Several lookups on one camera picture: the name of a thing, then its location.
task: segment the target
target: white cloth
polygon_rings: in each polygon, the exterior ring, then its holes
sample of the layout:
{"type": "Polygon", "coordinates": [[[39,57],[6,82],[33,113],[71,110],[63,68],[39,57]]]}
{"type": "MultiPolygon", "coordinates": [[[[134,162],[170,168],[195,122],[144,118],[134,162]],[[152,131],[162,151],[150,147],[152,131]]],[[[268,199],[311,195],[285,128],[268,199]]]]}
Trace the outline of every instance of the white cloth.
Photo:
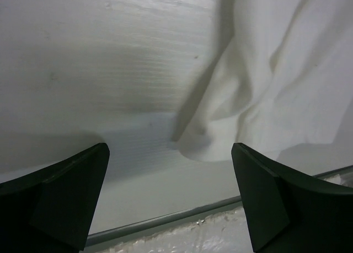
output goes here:
{"type": "Polygon", "coordinates": [[[352,2],[235,0],[235,36],[180,152],[228,160],[243,142],[276,158],[300,143],[331,143],[353,95],[352,2]]]}

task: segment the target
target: fabric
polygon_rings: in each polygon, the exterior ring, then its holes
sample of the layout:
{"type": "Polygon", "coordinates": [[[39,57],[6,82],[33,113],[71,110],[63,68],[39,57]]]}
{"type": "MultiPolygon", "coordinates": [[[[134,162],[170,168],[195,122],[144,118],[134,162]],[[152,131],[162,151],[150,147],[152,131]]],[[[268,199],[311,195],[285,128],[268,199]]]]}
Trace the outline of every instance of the fabric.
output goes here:
{"type": "Polygon", "coordinates": [[[276,158],[300,143],[331,143],[353,95],[351,2],[235,0],[235,36],[180,152],[228,160],[243,142],[276,158]]]}

